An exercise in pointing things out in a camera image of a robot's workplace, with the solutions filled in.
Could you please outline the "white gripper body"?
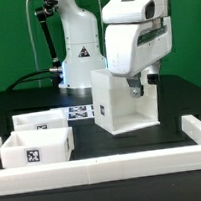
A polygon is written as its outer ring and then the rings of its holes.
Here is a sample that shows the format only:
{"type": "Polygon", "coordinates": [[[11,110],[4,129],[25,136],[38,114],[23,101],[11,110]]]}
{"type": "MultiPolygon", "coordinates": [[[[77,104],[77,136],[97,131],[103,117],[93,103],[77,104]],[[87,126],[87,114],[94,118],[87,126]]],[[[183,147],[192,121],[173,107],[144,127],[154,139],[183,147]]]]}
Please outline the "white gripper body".
{"type": "Polygon", "coordinates": [[[116,77],[131,78],[171,51],[171,20],[162,26],[153,22],[109,25],[105,31],[109,71],[116,77]]]}

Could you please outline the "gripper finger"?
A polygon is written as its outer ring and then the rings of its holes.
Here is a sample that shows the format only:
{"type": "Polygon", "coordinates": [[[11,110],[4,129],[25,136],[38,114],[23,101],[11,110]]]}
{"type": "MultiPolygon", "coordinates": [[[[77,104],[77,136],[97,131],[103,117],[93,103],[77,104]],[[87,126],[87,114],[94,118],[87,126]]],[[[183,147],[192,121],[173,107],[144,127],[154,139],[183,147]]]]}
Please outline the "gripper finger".
{"type": "Polygon", "coordinates": [[[129,85],[130,95],[133,98],[139,98],[144,94],[143,85],[141,83],[140,74],[127,79],[129,85]]]}
{"type": "Polygon", "coordinates": [[[157,85],[157,83],[159,82],[160,66],[161,66],[160,61],[156,61],[154,64],[149,66],[149,72],[147,74],[149,84],[157,85]]]}

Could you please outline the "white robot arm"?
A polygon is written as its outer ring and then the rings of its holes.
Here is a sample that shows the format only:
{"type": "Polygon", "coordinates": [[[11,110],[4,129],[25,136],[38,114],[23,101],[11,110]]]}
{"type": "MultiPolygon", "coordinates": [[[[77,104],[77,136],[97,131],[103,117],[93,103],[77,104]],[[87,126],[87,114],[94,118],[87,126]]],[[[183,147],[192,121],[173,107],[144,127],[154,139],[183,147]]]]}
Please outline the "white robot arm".
{"type": "Polygon", "coordinates": [[[171,51],[169,0],[43,0],[35,16],[64,92],[90,91],[92,70],[108,68],[126,78],[131,95],[139,98],[148,83],[157,84],[161,58],[171,51]],[[64,30],[63,61],[46,24],[55,13],[64,30]]]}

